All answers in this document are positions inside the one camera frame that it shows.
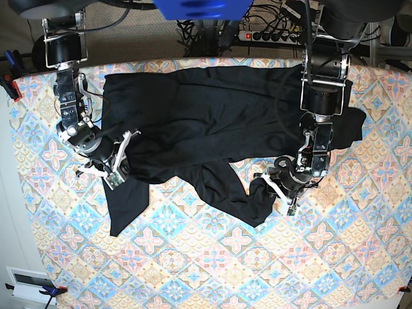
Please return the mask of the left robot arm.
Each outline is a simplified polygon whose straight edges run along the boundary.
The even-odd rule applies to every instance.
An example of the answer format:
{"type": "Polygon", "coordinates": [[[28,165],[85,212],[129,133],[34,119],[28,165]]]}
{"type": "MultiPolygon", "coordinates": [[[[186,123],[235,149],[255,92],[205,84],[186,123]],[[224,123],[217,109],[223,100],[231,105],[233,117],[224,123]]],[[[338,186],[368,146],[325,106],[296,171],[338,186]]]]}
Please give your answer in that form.
{"type": "Polygon", "coordinates": [[[293,216],[304,190],[315,187],[328,173],[332,118],[344,109],[350,50],[360,42],[365,27],[320,5],[314,24],[307,29],[300,99],[305,112],[300,121],[304,142],[295,158],[280,156],[260,174],[284,216],[293,216]]]}

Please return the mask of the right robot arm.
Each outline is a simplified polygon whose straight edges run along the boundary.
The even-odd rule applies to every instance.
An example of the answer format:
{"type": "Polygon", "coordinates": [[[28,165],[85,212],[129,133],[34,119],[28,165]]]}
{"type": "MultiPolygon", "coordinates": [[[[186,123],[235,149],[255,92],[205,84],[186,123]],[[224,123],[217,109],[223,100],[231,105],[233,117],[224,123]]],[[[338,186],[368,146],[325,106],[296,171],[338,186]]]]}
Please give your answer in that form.
{"type": "Polygon", "coordinates": [[[114,189],[127,180],[129,164],[125,151],[139,130],[127,130],[121,139],[112,140],[111,134],[119,130],[123,122],[101,129],[100,121],[93,119],[93,93],[88,90],[85,74],[78,68],[88,59],[84,19],[85,11],[81,9],[65,17],[42,21],[46,67],[57,70],[53,86],[60,103],[57,135],[63,144],[88,159],[79,167],[78,175],[101,177],[114,189]]]}

